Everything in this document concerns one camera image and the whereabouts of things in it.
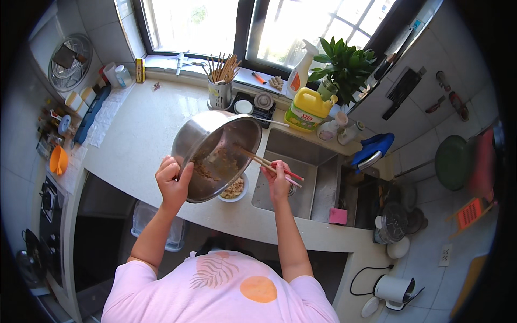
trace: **electrical outlet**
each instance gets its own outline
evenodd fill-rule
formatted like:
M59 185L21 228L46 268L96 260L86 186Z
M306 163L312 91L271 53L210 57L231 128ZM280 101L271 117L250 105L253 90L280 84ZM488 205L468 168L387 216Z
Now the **electrical outlet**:
M447 267L451 260L452 243L444 244L442 247L442 254L440 255L440 262L438 267Z

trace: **wooden chopsticks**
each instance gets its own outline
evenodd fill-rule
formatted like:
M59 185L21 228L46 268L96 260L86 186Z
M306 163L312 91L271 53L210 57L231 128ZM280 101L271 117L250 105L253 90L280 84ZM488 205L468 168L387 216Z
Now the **wooden chopsticks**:
M242 153L243 153L244 155L246 155L246 156L248 156L248 157L251 157L254 161L256 161L256 162L257 162L257 163L259 163L260 165L262 165L262 166L266 167L268 170L270 170L270 171L272 171L273 173L275 173L275 174L276 174L277 170L276 170L276 169L274 169L273 167L271 167L272 162L270 162L269 160L264 159L264 158L262 158L262 157L260 157L260 156L257 156L257 155L255 155L254 153L251 153L251 152L249 152L249 151L245 150L245 149L244 149L244 148L242 148L242 147L238 147L238 148L239 148L239 150L240 150L240 151L242 151ZM298 176L298 175L294 174L293 172L288 171L288 170L286 170L286 169L284 169L284 173L286 173L286 174L288 174L288 175L291 175L291 176L293 176L294 178L297 178L297 179L299 179L299 180L301 180L301 181L304 181L304 180L305 180L303 177ZM293 185L295 185L295 186L297 186L297 187L301 188L301 185L300 185L300 184L298 184L297 182L293 181L292 179L290 179L290 178L288 178L288 177L286 177L285 179L286 179L288 182L290 182L291 184L293 184Z
M237 62L237 55L228 54L228 57L225 58L226 53L221 57L221 53L219 53L219 57L217 61L214 60L214 56L210 55L210 57L206 57L208 61L208 70L210 71L210 75L208 75L209 79L212 83L225 81L229 83L233 81L233 79L239 74L239 69L237 67L242 62L241 60Z

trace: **pink sponge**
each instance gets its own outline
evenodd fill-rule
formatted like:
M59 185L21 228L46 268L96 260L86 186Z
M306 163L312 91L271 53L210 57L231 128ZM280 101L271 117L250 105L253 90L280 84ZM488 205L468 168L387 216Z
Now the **pink sponge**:
M328 223L346 225L348 211L331 208L328 216Z

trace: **yellow bottle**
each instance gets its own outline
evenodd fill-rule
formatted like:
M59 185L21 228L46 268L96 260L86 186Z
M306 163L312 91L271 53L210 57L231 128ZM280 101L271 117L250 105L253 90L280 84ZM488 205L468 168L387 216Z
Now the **yellow bottle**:
M337 101L338 97L335 95L330 96L330 100L323 101L318 92L303 87L285 112L284 121L294 129L312 132L327 117Z

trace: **power cord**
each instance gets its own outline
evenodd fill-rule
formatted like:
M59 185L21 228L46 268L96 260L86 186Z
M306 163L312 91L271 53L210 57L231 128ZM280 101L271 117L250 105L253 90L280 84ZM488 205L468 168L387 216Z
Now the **power cord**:
M377 267L364 267L363 269L359 270L358 273L356 273L356 275L354 276L354 278L352 279L352 282L350 283L350 294L354 295L354 296L363 296L363 295L369 295L369 294L373 294L373 291L371 291L370 293L366 293L366 294L356 294L352 291L352 285L354 284L354 280L355 278L357 277L357 275L359 275L363 270L365 269L393 269L393 267L395 267L395 265L389 265L388 267L382 267L382 268L377 268Z

